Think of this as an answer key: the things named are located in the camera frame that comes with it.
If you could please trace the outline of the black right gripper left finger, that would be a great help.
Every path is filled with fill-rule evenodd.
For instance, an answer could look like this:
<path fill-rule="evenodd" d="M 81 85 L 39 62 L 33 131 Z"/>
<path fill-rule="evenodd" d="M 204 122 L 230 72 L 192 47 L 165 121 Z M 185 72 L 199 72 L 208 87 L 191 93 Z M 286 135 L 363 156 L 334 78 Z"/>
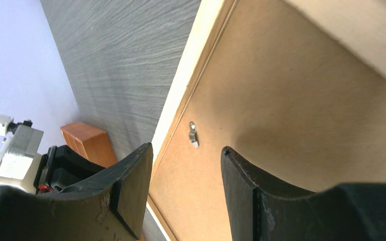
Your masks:
<path fill-rule="evenodd" d="M 145 143 L 58 193 L 0 186 L 0 240 L 139 240 L 152 162 Z"/>

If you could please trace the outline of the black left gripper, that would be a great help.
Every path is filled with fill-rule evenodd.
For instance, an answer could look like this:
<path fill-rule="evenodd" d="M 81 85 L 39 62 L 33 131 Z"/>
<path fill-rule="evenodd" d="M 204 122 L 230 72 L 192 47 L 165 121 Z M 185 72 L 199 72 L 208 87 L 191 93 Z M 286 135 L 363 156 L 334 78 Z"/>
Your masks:
<path fill-rule="evenodd" d="M 34 178 L 35 193 L 58 193 L 105 168 L 85 159 L 67 145 L 52 146 L 42 155 Z"/>

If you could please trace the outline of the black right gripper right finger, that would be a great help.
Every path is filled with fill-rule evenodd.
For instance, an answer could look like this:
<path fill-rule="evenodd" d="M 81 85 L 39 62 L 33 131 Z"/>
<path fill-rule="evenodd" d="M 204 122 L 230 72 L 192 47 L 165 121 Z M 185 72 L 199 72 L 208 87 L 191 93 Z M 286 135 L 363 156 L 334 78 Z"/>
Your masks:
<path fill-rule="evenodd" d="M 233 240 L 386 240 L 386 183 L 312 192 L 229 146 L 222 149 L 221 172 Z"/>

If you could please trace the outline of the light wooden picture frame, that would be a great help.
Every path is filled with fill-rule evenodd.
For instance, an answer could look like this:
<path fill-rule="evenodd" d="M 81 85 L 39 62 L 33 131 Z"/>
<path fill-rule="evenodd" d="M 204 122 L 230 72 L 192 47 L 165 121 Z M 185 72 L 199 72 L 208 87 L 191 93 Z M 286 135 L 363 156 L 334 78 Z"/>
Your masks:
<path fill-rule="evenodd" d="M 152 177 L 157 169 L 156 161 L 165 152 L 165 142 L 170 139 L 169 131 L 174 119 L 183 113 L 182 105 L 195 90 L 236 2 L 202 1 L 200 4 L 153 137 Z M 386 1 L 284 2 L 386 80 Z M 386 182 L 343 181 L 338 184 L 342 183 Z M 176 239 L 152 198 L 150 205 L 171 237 Z"/>

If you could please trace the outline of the brown cardboard backing board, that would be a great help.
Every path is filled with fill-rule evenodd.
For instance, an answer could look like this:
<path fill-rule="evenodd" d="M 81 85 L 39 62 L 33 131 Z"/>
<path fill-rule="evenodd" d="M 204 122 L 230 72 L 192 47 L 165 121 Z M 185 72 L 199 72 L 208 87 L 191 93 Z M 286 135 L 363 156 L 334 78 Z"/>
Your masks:
<path fill-rule="evenodd" d="M 386 80 L 284 1 L 233 5 L 182 109 L 149 190 L 177 240 L 231 240 L 225 146 L 311 191 L 386 182 Z"/>

